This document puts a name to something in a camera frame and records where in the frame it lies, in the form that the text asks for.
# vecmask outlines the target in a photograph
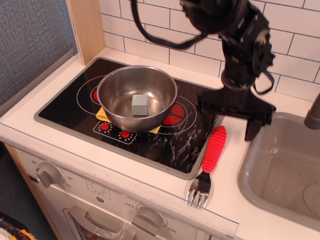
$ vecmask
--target red rubber handle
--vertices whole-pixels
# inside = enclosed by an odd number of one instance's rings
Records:
[[[225,147],[226,139],[227,131],[224,126],[217,127],[211,134],[202,160],[202,170],[205,173],[210,174],[216,168],[222,150]]]

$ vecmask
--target red burner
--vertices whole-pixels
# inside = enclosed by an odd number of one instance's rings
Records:
[[[97,102],[99,102],[97,90],[94,90],[94,92],[93,92],[93,98],[94,98],[94,100],[96,100]]]
[[[179,124],[184,120],[185,116],[186,113],[182,106],[178,103],[174,103],[163,124],[167,126]]]

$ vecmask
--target wooden panel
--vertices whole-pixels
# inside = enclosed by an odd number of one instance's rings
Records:
[[[20,160],[20,157],[16,151],[16,149],[13,146],[10,146],[8,144],[4,144],[6,149],[8,150],[9,154],[11,155],[15,165],[17,166],[17,168],[19,169],[24,181],[26,182],[27,186],[29,187],[32,195],[34,196],[36,202],[38,203],[40,209],[42,210],[45,218],[47,219],[48,223],[50,224],[50,227],[52,228],[55,236],[58,238],[58,240],[63,240],[60,233],[58,232],[56,225],[54,224],[54,221],[51,219],[44,203],[41,200],[40,195],[38,194],[36,188],[33,186],[31,180],[28,177],[27,171],[23,165],[23,163]]]
[[[75,42],[83,65],[105,48],[99,0],[66,0]]]

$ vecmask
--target cooktop control icon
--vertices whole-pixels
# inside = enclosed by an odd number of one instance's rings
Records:
[[[111,200],[110,191],[105,186],[101,186],[98,183],[95,183],[87,179],[85,181],[89,191],[99,195],[100,197]]]

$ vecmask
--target fork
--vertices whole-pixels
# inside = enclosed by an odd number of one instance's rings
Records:
[[[227,132],[224,126],[217,127],[211,134],[202,160],[202,172],[192,181],[187,195],[186,204],[191,207],[204,208],[206,206],[211,188],[210,173],[217,166],[226,139]]]

